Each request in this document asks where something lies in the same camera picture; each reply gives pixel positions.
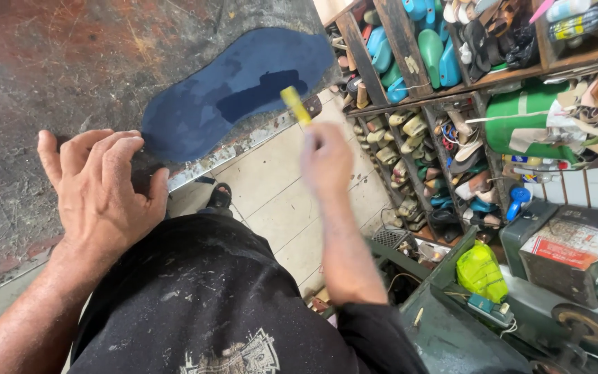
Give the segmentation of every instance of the hand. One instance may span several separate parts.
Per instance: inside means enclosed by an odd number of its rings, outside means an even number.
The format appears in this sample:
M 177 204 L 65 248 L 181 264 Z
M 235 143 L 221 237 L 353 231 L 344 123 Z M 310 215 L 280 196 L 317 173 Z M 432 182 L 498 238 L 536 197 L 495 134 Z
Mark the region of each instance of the hand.
M 139 131 L 87 131 L 63 143 L 61 153 L 56 144 L 49 131 L 38 134 L 40 161 L 59 195 L 61 250 L 71 252 L 62 256 L 107 270 L 163 220 L 170 171 L 154 173 L 146 198 L 131 183 L 130 160 L 144 145 Z
M 313 123 L 305 130 L 301 155 L 303 180 L 321 202 L 345 196 L 352 179 L 352 151 L 339 125 Z

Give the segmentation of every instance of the black shirt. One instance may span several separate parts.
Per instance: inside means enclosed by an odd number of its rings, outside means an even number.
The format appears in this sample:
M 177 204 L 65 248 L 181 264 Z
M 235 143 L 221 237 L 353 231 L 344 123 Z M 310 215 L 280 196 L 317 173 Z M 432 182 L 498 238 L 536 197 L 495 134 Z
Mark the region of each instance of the black shirt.
M 426 373 L 388 305 L 306 307 L 267 243 L 230 217 L 158 225 L 94 291 L 78 373 Z

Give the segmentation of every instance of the scratched metal surface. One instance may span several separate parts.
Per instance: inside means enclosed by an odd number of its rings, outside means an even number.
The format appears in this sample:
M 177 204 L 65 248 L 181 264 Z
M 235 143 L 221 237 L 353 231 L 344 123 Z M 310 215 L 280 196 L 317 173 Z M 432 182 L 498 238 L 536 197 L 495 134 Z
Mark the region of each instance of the scratched metal surface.
M 139 128 L 149 99 L 259 27 L 324 32 L 312 0 L 0 0 L 0 285 L 45 261 L 61 239 L 56 194 L 35 151 L 39 130 L 67 139 Z M 337 75 L 330 69 L 312 93 Z M 244 152 L 277 132 L 269 126 L 282 129 L 282 117 L 243 121 L 213 154 Z M 181 184 L 224 157 L 166 166 Z M 143 190 L 160 166 L 139 152 L 134 181 Z

